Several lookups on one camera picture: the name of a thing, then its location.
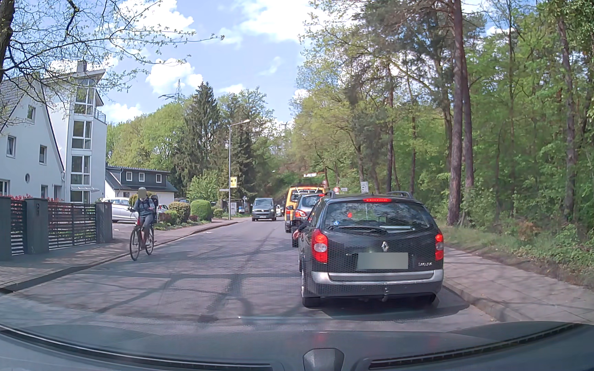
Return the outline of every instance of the lamp post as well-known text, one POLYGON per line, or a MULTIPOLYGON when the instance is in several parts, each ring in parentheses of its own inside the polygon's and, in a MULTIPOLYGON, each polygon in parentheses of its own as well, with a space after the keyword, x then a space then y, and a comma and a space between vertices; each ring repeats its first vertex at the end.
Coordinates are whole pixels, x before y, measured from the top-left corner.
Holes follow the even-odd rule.
POLYGON ((238 122, 238 123, 232 123, 228 126, 228 220, 230 220, 230 135, 232 133, 232 127, 234 127, 235 125, 239 125, 241 123, 247 123, 250 122, 251 120, 246 119, 244 121, 238 122))

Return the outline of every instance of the parked white car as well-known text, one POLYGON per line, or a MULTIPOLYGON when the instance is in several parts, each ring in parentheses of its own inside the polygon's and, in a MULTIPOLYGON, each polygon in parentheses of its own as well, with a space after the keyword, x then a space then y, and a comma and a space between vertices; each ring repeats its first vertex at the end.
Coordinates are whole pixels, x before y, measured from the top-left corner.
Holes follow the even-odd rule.
POLYGON ((136 222, 136 211, 130 211, 129 200, 127 198, 102 199, 102 202, 111 202, 111 221, 114 223, 120 221, 136 222))

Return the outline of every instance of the sidewalk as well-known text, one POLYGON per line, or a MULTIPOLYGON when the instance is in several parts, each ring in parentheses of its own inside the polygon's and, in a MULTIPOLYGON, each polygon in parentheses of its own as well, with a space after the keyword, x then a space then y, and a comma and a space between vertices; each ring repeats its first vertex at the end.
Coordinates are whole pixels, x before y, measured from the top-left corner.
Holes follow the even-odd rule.
MULTIPOLYGON (((236 223, 239 221, 218 220, 200 226, 156 231, 155 246, 236 223)), ((116 237, 110 244, 75 246, 51 250, 47 254, 14 256, 12 260, 0 261, 0 292, 22 290, 129 255, 129 241, 116 237)))
POLYGON ((590 290, 453 248, 444 256, 444 286, 498 321, 594 324, 590 290))

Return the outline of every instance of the bicycle wheel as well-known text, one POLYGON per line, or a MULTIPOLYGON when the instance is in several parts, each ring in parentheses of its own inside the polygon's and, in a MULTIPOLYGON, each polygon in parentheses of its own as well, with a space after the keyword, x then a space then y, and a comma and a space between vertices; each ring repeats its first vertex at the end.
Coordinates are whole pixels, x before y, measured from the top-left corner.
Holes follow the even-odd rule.
POLYGON ((151 226, 151 229, 148 231, 148 239, 151 241, 150 245, 146 243, 146 254, 151 255, 153 253, 153 248, 155 247, 155 228, 151 226))
POLYGON ((139 257, 139 242, 141 242, 139 240, 139 230, 134 228, 130 234, 130 257, 134 261, 139 257))

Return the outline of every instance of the bicycle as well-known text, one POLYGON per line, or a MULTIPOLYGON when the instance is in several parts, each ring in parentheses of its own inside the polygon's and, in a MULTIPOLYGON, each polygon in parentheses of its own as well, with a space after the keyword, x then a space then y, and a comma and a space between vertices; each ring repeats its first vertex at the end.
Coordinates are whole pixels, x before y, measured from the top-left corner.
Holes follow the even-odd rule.
MULTIPOLYGON (((146 254, 151 255, 153 253, 153 248, 155 247, 155 227, 153 226, 154 223, 151 224, 151 227, 148 231, 148 239, 150 243, 146 243, 145 249, 146 254)), ((132 260, 136 261, 139 258, 139 252, 141 251, 141 233, 143 230, 143 226, 141 225, 141 217, 136 218, 136 225, 130 233, 130 257, 132 260)))

